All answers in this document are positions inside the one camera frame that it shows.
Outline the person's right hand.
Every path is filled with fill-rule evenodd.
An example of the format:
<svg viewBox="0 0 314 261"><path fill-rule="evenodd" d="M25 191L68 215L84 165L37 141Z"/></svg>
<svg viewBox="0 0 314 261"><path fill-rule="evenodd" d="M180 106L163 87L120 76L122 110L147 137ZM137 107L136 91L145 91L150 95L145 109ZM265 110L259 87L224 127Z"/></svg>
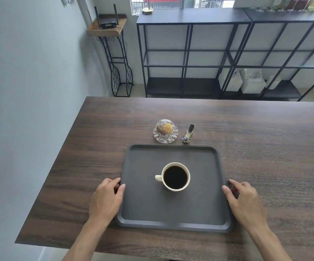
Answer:
<svg viewBox="0 0 314 261"><path fill-rule="evenodd" d="M237 182L229 179L228 182L238 190L237 201L228 202L237 221L248 232L250 228L268 225L265 208L256 189L248 182Z"/></svg>

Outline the person's left hand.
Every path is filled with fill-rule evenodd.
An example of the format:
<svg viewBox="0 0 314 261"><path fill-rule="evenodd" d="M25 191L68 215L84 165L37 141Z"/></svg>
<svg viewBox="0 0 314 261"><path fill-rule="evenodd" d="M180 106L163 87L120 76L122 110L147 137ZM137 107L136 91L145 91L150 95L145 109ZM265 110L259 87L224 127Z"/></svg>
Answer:
<svg viewBox="0 0 314 261"><path fill-rule="evenodd" d="M121 206L123 199L117 198L117 189L121 178L106 178L97 187L90 200L89 218L103 218L112 220Z"/></svg>

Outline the dark grey serving tray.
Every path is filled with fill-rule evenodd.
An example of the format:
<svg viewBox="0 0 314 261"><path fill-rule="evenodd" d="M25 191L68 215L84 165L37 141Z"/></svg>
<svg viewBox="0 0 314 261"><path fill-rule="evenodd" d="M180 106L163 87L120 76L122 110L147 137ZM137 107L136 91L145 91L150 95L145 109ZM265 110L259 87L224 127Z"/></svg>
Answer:
<svg viewBox="0 0 314 261"><path fill-rule="evenodd" d="M172 162L190 172L182 191L155 180ZM214 146L132 144L124 158L121 184L126 187L116 222L122 227L228 233L233 216L222 191L226 183Z"/></svg>

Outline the person's left forearm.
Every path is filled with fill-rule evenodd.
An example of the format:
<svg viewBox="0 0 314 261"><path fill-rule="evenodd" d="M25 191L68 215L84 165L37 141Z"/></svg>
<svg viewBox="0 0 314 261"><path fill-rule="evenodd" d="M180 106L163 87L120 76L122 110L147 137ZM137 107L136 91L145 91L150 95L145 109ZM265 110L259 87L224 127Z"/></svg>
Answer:
<svg viewBox="0 0 314 261"><path fill-rule="evenodd" d="M90 217L62 261L91 261L110 219Z"/></svg>

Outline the person's right forearm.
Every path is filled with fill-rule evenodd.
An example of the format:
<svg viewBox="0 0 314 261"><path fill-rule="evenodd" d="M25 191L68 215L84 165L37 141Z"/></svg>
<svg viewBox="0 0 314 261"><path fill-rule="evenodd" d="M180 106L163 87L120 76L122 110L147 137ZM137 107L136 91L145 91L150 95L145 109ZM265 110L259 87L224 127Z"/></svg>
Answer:
<svg viewBox="0 0 314 261"><path fill-rule="evenodd" d="M264 261L292 261L267 224L250 228L248 233Z"/></svg>

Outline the cream coffee cup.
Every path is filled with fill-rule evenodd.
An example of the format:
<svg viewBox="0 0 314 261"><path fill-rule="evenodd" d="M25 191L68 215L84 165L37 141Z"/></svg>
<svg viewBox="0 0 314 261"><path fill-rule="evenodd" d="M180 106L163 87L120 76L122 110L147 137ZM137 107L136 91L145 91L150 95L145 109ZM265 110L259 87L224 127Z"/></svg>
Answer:
<svg viewBox="0 0 314 261"><path fill-rule="evenodd" d="M179 190L175 190L175 189L171 189L171 188L169 188L169 187L166 186L166 184L165 184L165 182L164 182L164 180L163 180L163 174L164 174L165 170L166 170L167 168L171 167L171 166L179 166L179 167L183 168L183 169L186 171L186 173L187 173L187 175L188 175L188 182L187 182L187 184L186 184L186 186L185 186L184 188L181 188L181 189L179 189ZM185 190L185 189L188 187L189 183L190 183L190 179L191 179L191 177L190 177L190 172L189 172L188 168L187 168L185 165L183 165L183 164L181 164L181 163L179 163L179 162L171 162L171 163L167 164L167 165L164 166L164 168L162 169L160 175L155 175L155 180L156 180L156 181L159 181L159 182L161 182L161 183L163 183L163 185L164 185L168 190L170 190L170 191L172 191L172 192L180 192L180 191Z"/></svg>

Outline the black coffee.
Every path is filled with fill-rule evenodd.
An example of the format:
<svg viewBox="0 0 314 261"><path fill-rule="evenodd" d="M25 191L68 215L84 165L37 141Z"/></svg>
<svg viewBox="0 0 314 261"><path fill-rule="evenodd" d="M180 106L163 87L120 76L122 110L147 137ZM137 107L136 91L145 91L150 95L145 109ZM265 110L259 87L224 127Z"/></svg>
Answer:
<svg viewBox="0 0 314 261"><path fill-rule="evenodd" d="M186 186L188 175L183 168L179 166L171 166L165 170L163 180L167 187L179 190Z"/></svg>

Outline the cut glass domed dish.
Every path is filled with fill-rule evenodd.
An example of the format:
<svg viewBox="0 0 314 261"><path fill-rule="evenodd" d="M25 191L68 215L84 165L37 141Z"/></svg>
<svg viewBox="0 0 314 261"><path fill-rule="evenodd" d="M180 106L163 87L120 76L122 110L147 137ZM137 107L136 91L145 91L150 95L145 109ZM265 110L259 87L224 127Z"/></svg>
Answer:
<svg viewBox="0 0 314 261"><path fill-rule="evenodd" d="M170 123L173 126L173 131L171 134L164 134L163 125L166 123ZM169 119L161 119L159 120L154 129L153 129L154 138L162 144L169 144L175 141L178 137L178 128L176 125Z"/></svg>

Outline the small bird figurine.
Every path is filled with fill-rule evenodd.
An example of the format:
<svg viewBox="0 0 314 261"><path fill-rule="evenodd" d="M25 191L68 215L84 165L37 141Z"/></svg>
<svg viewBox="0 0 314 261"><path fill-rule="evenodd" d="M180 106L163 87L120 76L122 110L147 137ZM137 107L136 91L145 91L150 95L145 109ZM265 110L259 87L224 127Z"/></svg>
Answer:
<svg viewBox="0 0 314 261"><path fill-rule="evenodd" d="M194 124L190 124L188 130L185 132L185 134L182 137L182 142L183 143L189 143L194 131Z"/></svg>

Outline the black wrought iron stand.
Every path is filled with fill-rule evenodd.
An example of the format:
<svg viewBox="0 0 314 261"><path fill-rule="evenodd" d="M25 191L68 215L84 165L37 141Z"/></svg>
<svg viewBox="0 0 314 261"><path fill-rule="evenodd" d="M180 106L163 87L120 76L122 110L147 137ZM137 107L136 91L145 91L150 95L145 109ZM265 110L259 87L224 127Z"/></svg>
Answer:
<svg viewBox="0 0 314 261"><path fill-rule="evenodd" d="M120 97L119 91L121 87L124 87L125 95L121 97L130 97L132 93L132 88L134 86L133 81L133 73L132 68L129 66L128 57L127 57L127 43L124 39L124 31L122 30L118 36L104 36L104 37L97 37L97 41L99 41L103 47L104 54L107 60L107 64L110 70L110 85L112 95L114 97ZM116 57L111 52L109 42L117 40L120 49L121 49L121 56ZM117 64L124 65L124 78L121 78L120 71Z"/></svg>

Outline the small white paper bag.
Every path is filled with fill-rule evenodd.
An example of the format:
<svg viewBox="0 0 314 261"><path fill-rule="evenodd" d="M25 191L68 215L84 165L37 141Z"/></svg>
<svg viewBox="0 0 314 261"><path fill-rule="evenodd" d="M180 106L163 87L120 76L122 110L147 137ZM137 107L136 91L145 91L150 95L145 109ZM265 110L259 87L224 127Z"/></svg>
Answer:
<svg viewBox="0 0 314 261"><path fill-rule="evenodd" d="M278 76L277 78L275 78L275 75L270 75L269 78L266 81L266 85L265 88L267 88L269 86L270 83L272 83L272 85L269 87L269 90L274 90L278 84L281 82L281 78Z"/></svg>

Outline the wooden shelf top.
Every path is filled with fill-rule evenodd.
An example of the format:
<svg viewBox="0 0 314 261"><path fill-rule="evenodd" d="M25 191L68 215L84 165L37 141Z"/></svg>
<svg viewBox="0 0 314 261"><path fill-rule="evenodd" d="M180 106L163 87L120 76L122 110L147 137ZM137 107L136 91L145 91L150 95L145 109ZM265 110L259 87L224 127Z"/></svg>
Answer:
<svg viewBox="0 0 314 261"><path fill-rule="evenodd" d="M125 14L118 14L118 23L119 25L116 26L116 28L107 28L104 29L101 26L99 26L98 19L94 19L92 24L87 28L86 32L88 36L93 36L93 37L116 37L120 36L123 27L127 21L127 15Z"/></svg>

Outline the black router with antennas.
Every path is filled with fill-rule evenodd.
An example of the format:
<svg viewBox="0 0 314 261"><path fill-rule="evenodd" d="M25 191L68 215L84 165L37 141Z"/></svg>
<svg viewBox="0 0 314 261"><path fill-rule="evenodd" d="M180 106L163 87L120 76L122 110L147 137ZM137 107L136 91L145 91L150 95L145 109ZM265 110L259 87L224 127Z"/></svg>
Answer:
<svg viewBox="0 0 314 261"><path fill-rule="evenodd" d="M102 29L116 28L119 25L118 13L116 9L116 4L113 4L115 14L106 14L100 16L97 10L97 6L94 6L95 14L98 20L98 26Z"/></svg>

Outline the black metal shelf unit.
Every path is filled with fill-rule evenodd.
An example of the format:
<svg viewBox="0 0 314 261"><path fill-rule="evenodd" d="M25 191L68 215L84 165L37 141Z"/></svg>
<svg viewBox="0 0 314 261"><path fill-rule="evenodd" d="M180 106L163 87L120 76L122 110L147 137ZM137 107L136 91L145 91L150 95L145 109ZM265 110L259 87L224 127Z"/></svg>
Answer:
<svg viewBox="0 0 314 261"><path fill-rule="evenodd" d="M234 37L230 38L228 42L228 48L225 49L226 57L231 64L230 72L224 82L224 87L221 89L220 98L228 100L279 100L279 99L297 99L297 101L303 100L313 89L314 84L304 93L300 94L298 89L293 84L292 80L300 72L300 70L314 70L314 48L312 50L300 50L301 45L307 39L314 29L314 12L276 12L276 15L270 12L258 13L250 10L249 8L242 8L242 11L249 18L250 23L242 37L242 41L238 46L236 55L233 58L230 54L230 48L232 46ZM276 36L274 42L268 50L246 50L246 44L248 43L251 33L254 27L258 24L282 24L282 28L278 35ZM293 50L275 50L275 46L279 39L283 35L288 24L305 23L310 24L309 28L306 30L302 38L296 44ZM244 52L247 53L263 53L266 52L266 56L262 63L257 65L239 65L240 58ZM290 53L287 59L282 65L278 66L265 66L268 57L272 53ZM274 90L269 90L272 83L269 84L267 88L264 88L260 94L254 94L249 96L249 94L242 93L241 89L238 92L227 92L227 86L229 80L233 75L235 69L277 69L278 72L275 74L275 78L278 76L281 78L281 82Z"/></svg>
<svg viewBox="0 0 314 261"><path fill-rule="evenodd" d="M145 96L220 99L253 30L244 8L163 9L140 14Z"/></svg>

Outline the gold lamp base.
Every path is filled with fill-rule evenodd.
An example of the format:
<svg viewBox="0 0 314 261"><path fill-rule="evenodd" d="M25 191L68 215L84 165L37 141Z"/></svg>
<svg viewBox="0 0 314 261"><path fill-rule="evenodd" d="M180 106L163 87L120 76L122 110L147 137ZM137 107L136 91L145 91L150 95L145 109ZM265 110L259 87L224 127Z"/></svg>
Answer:
<svg viewBox="0 0 314 261"><path fill-rule="evenodd" d="M142 14L143 15L151 15L153 14L153 8L150 6L150 0L146 1L147 4L144 4L144 7L142 8Z"/></svg>

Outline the window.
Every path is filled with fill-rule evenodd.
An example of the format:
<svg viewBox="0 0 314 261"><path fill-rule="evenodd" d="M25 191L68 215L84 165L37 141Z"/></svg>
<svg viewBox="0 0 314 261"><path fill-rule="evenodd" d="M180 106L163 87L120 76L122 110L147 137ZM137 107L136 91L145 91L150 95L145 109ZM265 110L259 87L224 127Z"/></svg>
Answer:
<svg viewBox="0 0 314 261"><path fill-rule="evenodd" d="M154 10L181 8L233 8L235 0L130 0L132 15L139 15L144 8Z"/></svg>

